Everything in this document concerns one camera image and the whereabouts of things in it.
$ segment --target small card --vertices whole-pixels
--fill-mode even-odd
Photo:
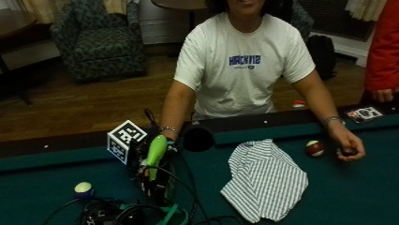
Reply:
[[[347,112],[348,118],[358,124],[363,124],[370,120],[383,116],[383,113],[372,106],[359,108]]]

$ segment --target wooden floor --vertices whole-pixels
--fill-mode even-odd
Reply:
[[[48,82],[28,91],[31,106],[17,97],[0,98],[0,142],[112,130],[128,119],[148,126],[144,110],[150,109],[160,119],[176,68],[168,49],[146,46],[148,74],[118,82],[73,83],[60,58],[31,66],[32,76]],[[335,70],[338,75],[326,86],[336,105],[354,104],[362,95],[364,69],[339,60]],[[277,109],[290,110],[298,94],[283,80],[274,90]]]

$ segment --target patterned armchair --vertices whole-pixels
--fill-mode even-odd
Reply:
[[[137,4],[126,15],[108,14],[104,0],[70,0],[51,26],[51,35],[70,76],[93,82],[145,72]]]
[[[314,19],[306,12],[297,0],[293,1],[291,5],[291,18],[290,24],[298,29],[302,39],[307,42],[310,38],[310,31],[314,24]]]
[[[279,9],[271,15],[290,23],[298,29],[305,42],[307,42],[314,19],[301,6],[298,0],[281,0],[278,4]]]

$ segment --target hand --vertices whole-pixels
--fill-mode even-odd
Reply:
[[[331,121],[328,123],[328,135],[340,144],[342,151],[346,151],[346,149],[356,151],[356,155],[348,157],[344,157],[340,151],[338,151],[336,154],[340,160],[354,161],[366,156],[362,140],[350,132],[339,121]]]
[[[399,92],[399,87],[392,89],[374,90],[371,91],[372,99],[379,102],[392,101],[395,92]]]

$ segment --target striped shirt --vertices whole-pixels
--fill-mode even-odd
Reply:
[[[221,190],[242,217],[279,221],[301,200],[307,174],[273,140],[241,143],[230,158],[231,180]]]

